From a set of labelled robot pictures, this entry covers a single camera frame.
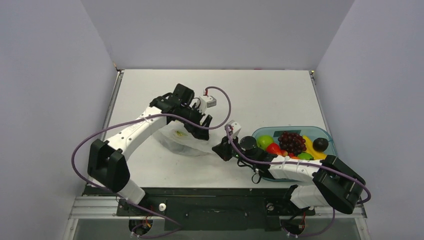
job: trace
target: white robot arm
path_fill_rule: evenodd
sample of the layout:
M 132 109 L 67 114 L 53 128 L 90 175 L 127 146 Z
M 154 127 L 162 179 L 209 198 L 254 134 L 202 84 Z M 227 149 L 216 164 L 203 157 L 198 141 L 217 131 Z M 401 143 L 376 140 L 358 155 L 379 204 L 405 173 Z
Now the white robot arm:
M 166 115 L 152 116 L 175 114 L 198 125 L 202 121 L 202 126 L 208 127 L 212 117 L 208 115 L 204 119 L 205 112 L 208 108 L 216 106 L 217 101 L 213 96 L 202 95 L 193 106 L 190 106 L 193 96 L 194 92 L 191 89 L 178 84 L 173 93 L 159 96 L 150 103 L 137 118 L 144 121 L 126 127 L 105 141 L 95 140 L 91 144 L 88 174 L 113 192 L 139 204 L 146 193 L 131 180 L 126 161 L 154 132 L 175 120 Z M 191 125 L 186 125 L 186 128 L 198 139 L 209 139 L 207 130 L 193 128 Z

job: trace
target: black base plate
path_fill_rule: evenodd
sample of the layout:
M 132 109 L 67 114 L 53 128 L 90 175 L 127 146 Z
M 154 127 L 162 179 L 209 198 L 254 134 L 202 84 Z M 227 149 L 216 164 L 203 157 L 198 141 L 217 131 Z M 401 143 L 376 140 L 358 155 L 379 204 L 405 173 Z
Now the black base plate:
M 140 203 L 145 208 L 166 215 L 184 226 L 186 231 L 242 231 L 264 229 L 280 231 L 280 216 L 292 216 L 299 209 L 284 199 L 286 189 L 281 188 L 143 188 L 147 196 Z M 98 188 L 86 188 L 86 195 L 107 195 Z M 159 211 L 160 203 L 166 204 L 165 211 Z M 119 201 L 117 216 L 146 216 L 146 212 Z M 308 210 L 306 215 L 315 215 Z M 177 226 L 165 222 L 165 230 Z

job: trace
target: red pepper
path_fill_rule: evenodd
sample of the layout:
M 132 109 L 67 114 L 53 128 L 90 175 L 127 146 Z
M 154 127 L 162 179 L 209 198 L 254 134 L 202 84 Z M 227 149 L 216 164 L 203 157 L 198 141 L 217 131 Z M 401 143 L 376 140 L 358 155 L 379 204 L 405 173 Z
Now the red pepper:
M 270 154 L 277 154 L 277 155 L 283 155 L 280 149 L 280 146 L 278 146 L 277 143 L 271 143 L 267 148 L 266 151 Z

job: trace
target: black mount bracket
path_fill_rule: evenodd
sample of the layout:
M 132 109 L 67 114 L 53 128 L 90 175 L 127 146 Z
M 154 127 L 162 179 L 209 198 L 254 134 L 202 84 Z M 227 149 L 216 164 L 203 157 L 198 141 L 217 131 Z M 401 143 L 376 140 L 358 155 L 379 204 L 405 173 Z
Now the black mount bracket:
M 130 180 L 130 170 L 121 150 L 115 150 L 108 141 L 96 139 L 90 146 L 88 175 L 114 193 L 122 190 Z
M 348 167 L 342 160 L 333 155 L 320 161 L 323 166 L 344 173 L 362 184 L 366 184 L 365 180 L 355 171 Z M 345 177 L 336 175 L 330 171 L 320 169 L 312 174 L 312 181 L 321 192 L 327 203 L 337 211 L 344 214 L 352 214 L 357 204 L 362 187 Z

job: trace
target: green apple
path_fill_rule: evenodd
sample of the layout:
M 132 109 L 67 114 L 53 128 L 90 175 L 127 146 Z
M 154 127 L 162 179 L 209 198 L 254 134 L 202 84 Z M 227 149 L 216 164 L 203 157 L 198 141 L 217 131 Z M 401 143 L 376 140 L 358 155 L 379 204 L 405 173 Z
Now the green apple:
M 256 143 L 259 148 L 267 150 L 267 147 L 274 143 L 274 139 L 270 135 L 262 135 L 257 138 Z
M 314 160 L 314 157 L 307 152 L 302 152 L 297 157 L 302 160 Z

